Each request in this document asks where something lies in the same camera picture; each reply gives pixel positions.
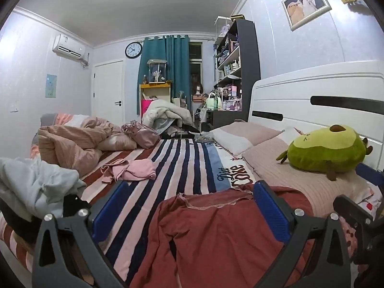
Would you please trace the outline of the white air conditioner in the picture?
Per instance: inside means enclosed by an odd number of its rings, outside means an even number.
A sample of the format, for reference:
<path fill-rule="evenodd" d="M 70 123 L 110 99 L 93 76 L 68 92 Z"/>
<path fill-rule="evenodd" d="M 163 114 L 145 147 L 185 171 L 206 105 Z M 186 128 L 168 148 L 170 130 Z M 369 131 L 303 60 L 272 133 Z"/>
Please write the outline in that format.
<path fill-rule="evenodd" d="M 82 43 L 60 34 L 55 37 L 53 42 L 53 53 L 61 57 L 72 60 L 78 60 L 84 67 L 89 65 L 89 53 L 86 52 L 86 46 Z"/>

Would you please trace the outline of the pink small garment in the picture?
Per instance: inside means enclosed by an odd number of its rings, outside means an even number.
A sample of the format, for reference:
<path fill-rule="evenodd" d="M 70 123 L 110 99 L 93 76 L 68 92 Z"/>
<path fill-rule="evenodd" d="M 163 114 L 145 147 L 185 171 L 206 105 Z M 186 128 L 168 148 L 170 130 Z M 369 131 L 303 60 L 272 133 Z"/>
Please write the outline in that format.
<path fill-rule="evenodd" d="M 102 183 L 113 181 L 144 181 L 156 178 L 156 168 L 150 159 L 117 159 L 101 167 Z"/>

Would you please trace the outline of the teal curtain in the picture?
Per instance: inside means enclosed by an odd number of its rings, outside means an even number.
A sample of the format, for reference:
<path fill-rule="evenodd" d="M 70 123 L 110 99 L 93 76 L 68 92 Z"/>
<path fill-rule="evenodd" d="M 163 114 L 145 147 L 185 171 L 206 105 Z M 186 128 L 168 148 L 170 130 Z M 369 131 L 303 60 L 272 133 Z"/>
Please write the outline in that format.
<path fill-rule="evenodd" d="M 171 97 L 179 97 L 182 91 L 186 97 L 187 108 L 191 109 L 191 80 L 189 61 L 189 36 L 166 35 L 145 38 L 139 64 L 137 85 L 143 83 L 144 76 L 150 79 L 148 60 L 166 60 L 164 78 L 171 80 Z"/>

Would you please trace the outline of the striped bed blanket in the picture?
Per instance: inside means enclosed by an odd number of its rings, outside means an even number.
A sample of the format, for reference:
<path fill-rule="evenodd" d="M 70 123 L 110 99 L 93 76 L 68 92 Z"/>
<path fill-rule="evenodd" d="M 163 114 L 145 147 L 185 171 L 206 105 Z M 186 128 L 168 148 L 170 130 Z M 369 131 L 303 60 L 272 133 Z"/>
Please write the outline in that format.
<path fill-rule="evenodd" d="M 191 139 L 162 140 L 153 149 L 105 153 L 96 167 L 84 175 L 82 199 L 95 204 L 112 188 L 102 181 L 102 166 L 119 159 L 152 160 L 156 179 L 131 182 L 122 210 L 101 248 L 116 273 L 130 283 L 146 252 L 148 228 L 157 206 L 184 193 L 209 194 L 232 186 L 254 183 L 246 162 L 214 143 Z"/>

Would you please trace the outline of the white bed headboard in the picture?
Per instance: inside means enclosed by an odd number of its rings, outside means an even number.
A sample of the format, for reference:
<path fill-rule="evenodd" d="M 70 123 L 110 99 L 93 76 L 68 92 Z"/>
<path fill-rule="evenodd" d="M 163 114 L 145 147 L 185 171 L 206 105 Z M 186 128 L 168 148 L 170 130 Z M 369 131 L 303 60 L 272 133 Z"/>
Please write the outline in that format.
<path fill-rule="evenodd" d="M 304 133 L 347 125 L 374 148 L 365 164 L 382 170 L 383 61 L 327 64 L 259 80 L 252 88 L 249 121 Z"/>

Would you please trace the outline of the round wall clock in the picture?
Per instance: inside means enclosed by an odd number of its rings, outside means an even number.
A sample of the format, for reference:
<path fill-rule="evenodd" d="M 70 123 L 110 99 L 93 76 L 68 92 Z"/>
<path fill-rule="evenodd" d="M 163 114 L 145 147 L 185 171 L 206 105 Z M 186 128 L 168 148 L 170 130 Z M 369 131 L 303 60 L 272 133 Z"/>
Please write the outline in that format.
<path fill-rule="evenodd" d="M 131 42 L 125 48 L 125 56 L 129 59 L 135 59 L 141 55 L 143 51 L 143 45 L 141 42 Z"/>

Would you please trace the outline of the glass display case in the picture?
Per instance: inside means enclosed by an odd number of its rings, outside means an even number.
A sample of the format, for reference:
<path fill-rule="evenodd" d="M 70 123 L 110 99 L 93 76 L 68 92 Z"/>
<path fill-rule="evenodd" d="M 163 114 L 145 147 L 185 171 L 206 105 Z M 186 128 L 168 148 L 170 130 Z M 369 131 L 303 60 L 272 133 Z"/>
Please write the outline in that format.
<path fill-rule="evenodd" d="M 150 59 L 148 65 L 148 82 L 149 83 L 165 83 L 167 61 L 162 59 Z"/>

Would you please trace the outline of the framed wall photo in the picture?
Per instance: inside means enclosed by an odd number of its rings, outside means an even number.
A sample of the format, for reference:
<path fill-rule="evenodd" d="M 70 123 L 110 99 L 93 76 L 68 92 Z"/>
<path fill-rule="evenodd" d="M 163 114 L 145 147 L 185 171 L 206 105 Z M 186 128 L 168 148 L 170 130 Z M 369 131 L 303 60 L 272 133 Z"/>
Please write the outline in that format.
<path fill-rule="evenodd" d="M 282 0 L 291 31 L 331 10 L 328 0 Z"/>

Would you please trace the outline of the cream blanket pile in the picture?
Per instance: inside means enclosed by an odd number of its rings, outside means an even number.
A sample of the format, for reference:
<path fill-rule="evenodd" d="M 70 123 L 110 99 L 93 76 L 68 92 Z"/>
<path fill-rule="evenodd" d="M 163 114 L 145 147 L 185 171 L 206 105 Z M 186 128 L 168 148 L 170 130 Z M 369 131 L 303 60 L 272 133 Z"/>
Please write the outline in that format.
<path fill-rule="evenodd" d="M 188 109 L 165 100 L 153 100 L 142 117 L 142 124 L 162 134 L 172 124 L 192 126 L 193 120 Z"/>

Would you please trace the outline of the beige rumpled duvet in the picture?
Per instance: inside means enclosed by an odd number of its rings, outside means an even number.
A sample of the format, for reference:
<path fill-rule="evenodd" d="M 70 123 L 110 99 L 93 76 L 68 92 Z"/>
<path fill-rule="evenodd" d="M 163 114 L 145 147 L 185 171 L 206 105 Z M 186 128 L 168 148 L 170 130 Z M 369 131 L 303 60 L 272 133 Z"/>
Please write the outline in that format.
<path fill-rule="evenodd" d="M 62 168 L 90 173 L 106 151 L 130 151 L 137 143 L 108 120 L 83 115 L 58 116 L 56 124 L 42 126 L 37 135 L 40 158 Z"/>

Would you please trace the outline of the small wall poster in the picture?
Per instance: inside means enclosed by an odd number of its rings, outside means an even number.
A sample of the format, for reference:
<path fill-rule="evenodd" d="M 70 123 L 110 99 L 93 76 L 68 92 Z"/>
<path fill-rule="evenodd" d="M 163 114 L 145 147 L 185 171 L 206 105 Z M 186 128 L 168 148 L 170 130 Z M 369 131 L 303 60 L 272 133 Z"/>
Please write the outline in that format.
<path fill-rule="evenodd" d="M 56 98 L 56 90 L 57 76 L 51 74 L 46 75 L 45 98 Z"/>

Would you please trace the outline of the green avocado plush toy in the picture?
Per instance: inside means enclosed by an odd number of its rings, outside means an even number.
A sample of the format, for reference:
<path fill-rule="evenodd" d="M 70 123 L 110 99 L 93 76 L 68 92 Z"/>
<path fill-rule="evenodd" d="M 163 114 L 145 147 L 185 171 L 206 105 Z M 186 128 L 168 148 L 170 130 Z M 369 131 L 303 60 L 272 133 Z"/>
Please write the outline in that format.
<path fill-rule="evenodd" d="M 372 152 L 367 138 L 360 138 L 352 127 L 335 124 L 300 135 L 276 160 L 336 181 L 337 174 L 355 169 Z"/>

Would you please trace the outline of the pink shopping bag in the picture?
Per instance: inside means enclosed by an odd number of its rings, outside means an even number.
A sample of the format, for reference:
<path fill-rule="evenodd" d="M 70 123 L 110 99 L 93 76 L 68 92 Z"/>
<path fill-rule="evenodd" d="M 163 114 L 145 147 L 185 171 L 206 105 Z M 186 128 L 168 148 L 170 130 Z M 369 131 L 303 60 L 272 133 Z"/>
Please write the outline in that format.
<path fill-rule="evenodd" d="M 141 116 L 144 115 L 144 113 L 147 111 L 147 109 L 149 108 L 150 104 L 153 102 L 154 100 L 142 100 L 141 101 Z"/>

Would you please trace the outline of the red knit garment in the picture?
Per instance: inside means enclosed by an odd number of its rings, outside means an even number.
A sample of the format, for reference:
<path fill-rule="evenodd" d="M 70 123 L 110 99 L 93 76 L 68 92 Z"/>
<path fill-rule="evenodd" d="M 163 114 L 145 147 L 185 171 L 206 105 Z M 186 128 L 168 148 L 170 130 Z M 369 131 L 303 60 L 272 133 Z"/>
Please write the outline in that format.
<path fill-rule="evenodd" d="M 161 202 L 130 287 L 254 287 L 283 244 L 252 191 L 248 184 Z"/>

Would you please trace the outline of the pink white pillow far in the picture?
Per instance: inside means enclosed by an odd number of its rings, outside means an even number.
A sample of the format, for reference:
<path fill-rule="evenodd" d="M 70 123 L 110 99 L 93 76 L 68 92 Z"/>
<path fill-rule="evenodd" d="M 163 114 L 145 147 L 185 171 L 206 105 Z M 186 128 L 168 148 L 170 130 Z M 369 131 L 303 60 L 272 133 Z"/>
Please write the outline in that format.
<path fill-rule="evenodd" d="M 270 140 L 282 131 L 271 129 L 252 122 L 234 122 L 211 131 L 213 139 L 234 156 Z"/>

